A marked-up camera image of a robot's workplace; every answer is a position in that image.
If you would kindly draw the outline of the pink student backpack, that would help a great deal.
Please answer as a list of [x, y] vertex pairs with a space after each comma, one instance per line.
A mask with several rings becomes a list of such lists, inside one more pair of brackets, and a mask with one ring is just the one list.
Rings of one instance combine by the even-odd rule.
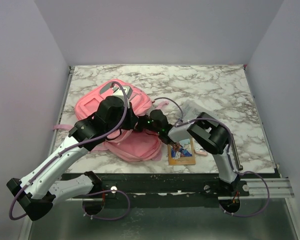
[[59, 124], [55, 125], [54, 128], [67, 130], [69, 133], [74, 134], [76, 138], [83, 141], [107, 133], [94, 126], [94, 113], [98, 110], [101, 101], [108, 96], [113, 96], [112, 87], [114, 86], [120, 87], [122, 91], [124, 91], [123, 86], [130, 86], [133, 90], [132, 95], [128, 100], [125, 92], [123, 92], [125, 98], [124, 112], [120, 122], [111, 129], [113, 133], [100, 140], [86, 144], [88, 150], [90, 152], [109, 150], [127, 162], [160, 159], [162, 153], [161, 140], [158, 136], [147, 134], [145, 131], [137, 131], [136, 126], [138, 123], [132, 130], [118, 128], [126, 116], [127, 108], [129, 107], [128, 102], [132, 104], [133, 112], [137, 116], [137, 122], [139, 117], [146, 115], [148, 110], [153, 106], [152, 100], [145, 92], [119, 79], [107, 81], [78, 100], [74, 108], [77, 118], [74, 126]]

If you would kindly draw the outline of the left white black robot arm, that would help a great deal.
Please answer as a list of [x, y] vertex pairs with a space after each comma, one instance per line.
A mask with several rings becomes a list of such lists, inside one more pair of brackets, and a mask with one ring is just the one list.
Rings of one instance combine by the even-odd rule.
[[15, 203], [24, 210], [22, 218], [32, 221], [43, 218], [54, 205], [74, 197], [97, 197], [108, 193], [102, 180], [92, 171], [86, 171], [70, 180], [59, 177], [80, 158], [91, 152], [97, 145], [106, 141], [108, 135], [117, 130], [132, 130], [138, 122], [129, 98], [110, 95], [101, 101], [97, 111], [87, 118], [77, 121], [70, 128], [60, 146], [28, 175], [11, 178], [6, 186], [14, 196], [9, 209], [13, 216]]

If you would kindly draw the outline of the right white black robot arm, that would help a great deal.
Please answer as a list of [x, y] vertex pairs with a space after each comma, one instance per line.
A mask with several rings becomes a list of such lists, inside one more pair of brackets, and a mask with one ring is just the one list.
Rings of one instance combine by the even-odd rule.
[[176, 144], [185, 139], [194, 139], [213, 156], [218, 169], [220, 191], [226, 196], [237, 192], [240, 177], [230, 156], [233, 135], [221, 121], [206, 112], [201, 112], [194, 119], [170, 124], [161, 110], [153, 110], [149, 115], [138, 118], [135, 129], [148, 130], [157, 134], [166, 145]]

